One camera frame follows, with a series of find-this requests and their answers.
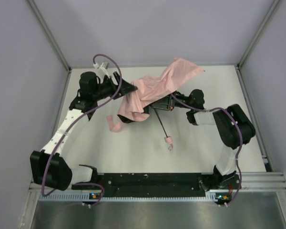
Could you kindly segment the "pink and black folding umbrella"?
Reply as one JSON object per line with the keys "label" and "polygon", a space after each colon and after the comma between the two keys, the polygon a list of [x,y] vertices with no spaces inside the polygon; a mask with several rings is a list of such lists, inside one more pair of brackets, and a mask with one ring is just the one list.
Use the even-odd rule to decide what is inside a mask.
{"label": "pink and black folding umbrella", "polygon": [[137,90],[123,97],[117,114],[130,121],[143,122],[150,116],[143,113],[145,107],[177,91],[187,81],[203,72],[204,69],[195,63],[175,58],[159,77],[146,75],[131,82]]}

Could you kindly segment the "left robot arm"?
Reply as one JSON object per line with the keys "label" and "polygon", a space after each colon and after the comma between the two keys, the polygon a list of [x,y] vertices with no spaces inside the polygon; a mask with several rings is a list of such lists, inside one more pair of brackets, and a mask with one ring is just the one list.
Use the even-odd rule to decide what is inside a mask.
{"label": "left robot arm", "polygon": [[79,86],[64,121],[52,139],[41,151],[33,151],[30,156],[35,184],[64,191],[69,185],[91,182],[92,177],[97,174],[96,168],[88,165],[68,165],[67,153],[96,109],[100,108],[100,100],[107,97],[115,100],[138,89],[122,79],[117,72],[103,78],[94,72],[84,72],[80,76]]}

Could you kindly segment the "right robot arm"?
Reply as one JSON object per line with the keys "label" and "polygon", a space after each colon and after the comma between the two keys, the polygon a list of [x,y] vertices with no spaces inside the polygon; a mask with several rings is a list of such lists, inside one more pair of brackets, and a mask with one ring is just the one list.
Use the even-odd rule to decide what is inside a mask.
{"label": "right robot arm", "polygon": [[239,167],[239,155],[243,145],[255,136],[255,128],[240,105],[233,104],[227,108],[204,108],[204,93],[194,89],[188,96],[175,91],[164,98],[151,103],[148,108],[171,111],[174,108],[188,108],[188,122],[195,126],[214,125],[217,128],[223,148],[218,162],[209,176],[199,180],[202,190],[212,188],[229,188],[241,186],[242,174]]}

